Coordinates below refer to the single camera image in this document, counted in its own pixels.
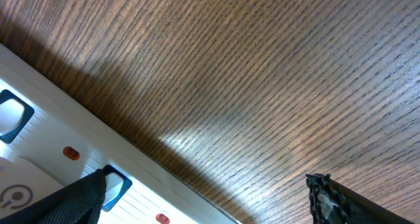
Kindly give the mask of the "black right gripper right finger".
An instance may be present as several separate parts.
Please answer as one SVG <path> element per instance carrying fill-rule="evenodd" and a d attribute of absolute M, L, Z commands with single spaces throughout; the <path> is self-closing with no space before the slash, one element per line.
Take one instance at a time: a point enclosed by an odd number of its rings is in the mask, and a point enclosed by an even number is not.
<path fill-rule="evenodd" d="M 306 175 L 314 224 L 413 224 L 331 179 Z"/>

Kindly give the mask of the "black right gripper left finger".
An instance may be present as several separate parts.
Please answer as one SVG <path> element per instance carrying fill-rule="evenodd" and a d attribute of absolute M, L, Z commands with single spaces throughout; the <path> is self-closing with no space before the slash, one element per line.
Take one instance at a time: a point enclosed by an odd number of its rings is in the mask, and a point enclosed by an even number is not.
<path fill-rule="evenodd" d="M 98 223 L 106 196 L 106 175 L 102 169 L 52 193 L 14 214 L 1 224 Z"/>

